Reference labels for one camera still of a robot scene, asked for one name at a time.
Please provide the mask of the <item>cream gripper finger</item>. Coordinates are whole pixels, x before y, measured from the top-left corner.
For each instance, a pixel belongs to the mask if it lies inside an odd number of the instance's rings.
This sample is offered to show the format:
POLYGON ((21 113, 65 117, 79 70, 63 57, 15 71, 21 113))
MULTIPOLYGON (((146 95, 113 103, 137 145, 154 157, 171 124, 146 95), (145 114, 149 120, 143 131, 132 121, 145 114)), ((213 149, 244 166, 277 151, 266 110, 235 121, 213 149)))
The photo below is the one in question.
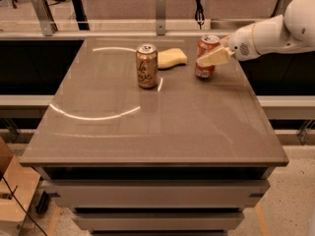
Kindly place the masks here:
POLYGON ((210 52, 206 52, 197 59, 200 67, 216 66, 229 62, 234 52, 229 47, 219 46, 210 52))
POLYGON ((230 40, 230 35, 227 35, 227 36, 223 37, 220 40, 220 45, 223 46, 223 47, 229 47, 229 40, 230 40))

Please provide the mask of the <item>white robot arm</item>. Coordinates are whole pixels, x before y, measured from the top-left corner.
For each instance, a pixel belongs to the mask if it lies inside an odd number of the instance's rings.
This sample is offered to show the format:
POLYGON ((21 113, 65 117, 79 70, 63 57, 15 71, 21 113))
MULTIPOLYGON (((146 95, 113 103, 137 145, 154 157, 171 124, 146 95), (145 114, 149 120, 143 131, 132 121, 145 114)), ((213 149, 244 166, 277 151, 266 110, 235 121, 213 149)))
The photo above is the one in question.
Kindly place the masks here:
MULTIPOLYGON (((219 63, 264 54, 294 54, 314 49, 314 0, 292 0, 282 15, 238 29, 221 43, 224 51, 207 55, 219 63)), ((288 166, 270 176, 271 188, 228 236, 315 236, 315 147, 288 140, 288 166)))

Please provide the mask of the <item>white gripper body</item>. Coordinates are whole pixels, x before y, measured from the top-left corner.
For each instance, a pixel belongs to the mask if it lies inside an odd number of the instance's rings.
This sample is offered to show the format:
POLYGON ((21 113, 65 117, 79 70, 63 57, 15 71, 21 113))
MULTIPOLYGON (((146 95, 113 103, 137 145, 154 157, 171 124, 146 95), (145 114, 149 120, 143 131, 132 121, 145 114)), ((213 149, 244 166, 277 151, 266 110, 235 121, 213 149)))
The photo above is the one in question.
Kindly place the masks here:
POLYGON ((238 29, 228 39, 228 47, 234 52, 238 61, 252 60, 259 57, 254 45, 255 25, 251 24, 238 29))

